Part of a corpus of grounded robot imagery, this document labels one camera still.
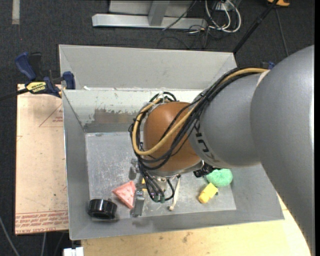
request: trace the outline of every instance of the metal stand base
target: metal stand base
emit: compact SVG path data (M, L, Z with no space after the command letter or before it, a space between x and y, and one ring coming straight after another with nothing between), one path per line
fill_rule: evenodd
M92 25L93 27L165 29L177 19L177 17L163 17L162 23L160 25L150 25L148 16L96 14L92 16ZM175 25L170 27L170 29L187 30L194 25L206 27L207 22L202 18L181 18Z

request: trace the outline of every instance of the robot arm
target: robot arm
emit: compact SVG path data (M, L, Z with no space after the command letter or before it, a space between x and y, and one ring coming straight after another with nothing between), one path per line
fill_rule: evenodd
M133 148L153 191L153 177L169 181L201 160L216 168L262 163L315 254L314 46L263 72L231 70L192 103L151 102L132 124Z

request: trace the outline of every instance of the cardboard sheet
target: cardboard sheet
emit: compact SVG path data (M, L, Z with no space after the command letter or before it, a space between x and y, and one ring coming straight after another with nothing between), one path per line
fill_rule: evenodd
M69 228L60 98L17 97L15 234Z

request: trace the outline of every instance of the white cable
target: white cable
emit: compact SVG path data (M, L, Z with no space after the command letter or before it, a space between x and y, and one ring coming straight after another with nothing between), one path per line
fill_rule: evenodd
M46 246L47 233L45 232L43 235L42 248L40 256L44 256L45 254L45 246Z
M207 14L207 16L209 17L209 19L212 21L212 23L217 27L214 27L214 29L217 29L217 30L221 30L224 26L219 26L213 19L212 19L212 17L211 17L211 15L210 15L210 12L209 12L209 8L208 8L208 1L207 0L205 0L204 1L205 2L205 12L206 12L206 14Z
M8 240L9 244L11 245L12 250L14 251L15 255L16 256L20 256L20 254L18 253L16 247L14 246L14 244L13 244L13 242L12 242L12 240L11 240L7 230L6 230L6 227L5 227L4 223L2 222L1 216L0 216L0 225L1 225L1 227L3 229L3 232L4 232L5 236L6 236L6 239Z
M235 7L235 5L231 2L231 1L229 1L229 0L227 0L227 2L234 8L234 10L235 10L235 13L236 13L236 15L237 15L237 17L238 17L238 26L234 29L234 30L224 30L223 29L223 31L224 32L227 32L227 33L234 33L234 32L237 32L239 29L240 29L240 27L241 27L241 15L240 15L240 12L238 11L238 9Z
M234 32L237 32L237 31L240 29L240 27L241 27L241 23L242 23L241 15L240 15L239 10L235 7L235 5L234 5L230 0L227 0L226 3L229 3L229 4L233 7L233 9L234 9L234 11L235 11L235 13L236 13L237 19L238 19L238 26L237 26L235 29L233 29L233 30L228 30L228 29L227 29L227 28L230 26L230 24L231 24L231 18L230 18L230 15L229 15L229 13L228 13L225 5L223 4L222 6L223 6L223 8L224 8L224 11L225 11L225 13L226 13L226 15L227 15L227 17L228 17L228 21L229 21L228 25L227 25L227 26L222 26L222 27L220 27L220 26L218 26L218 25L212 20L212 18L211 18L211 21L212 21L212 23L213 23L215 26L210 25L210 26L208 26L208 27L209 27L210 29L214 29L214 30L222 30L222 31L224 31L224 32L226 32L226 33L234 33ZM207 1L205 1L205 10L206 10L207 15L210 15Z
M176 206L176 203L177 203L177 200L178 200L178 194L179 194L179 188L180 188L180 179L181 178L178 179L178 182L177 182L176 187L175 187L175 192L174 192L174 196L173 196L173 203L169 207L170 211L173 211L175 209L175 206Z

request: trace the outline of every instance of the white object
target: white object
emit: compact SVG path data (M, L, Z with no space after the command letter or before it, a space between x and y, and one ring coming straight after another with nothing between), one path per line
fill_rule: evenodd
M84 248L83 247L77 247L75 249L72 248L66 248L63 250L63 256L84 256Z

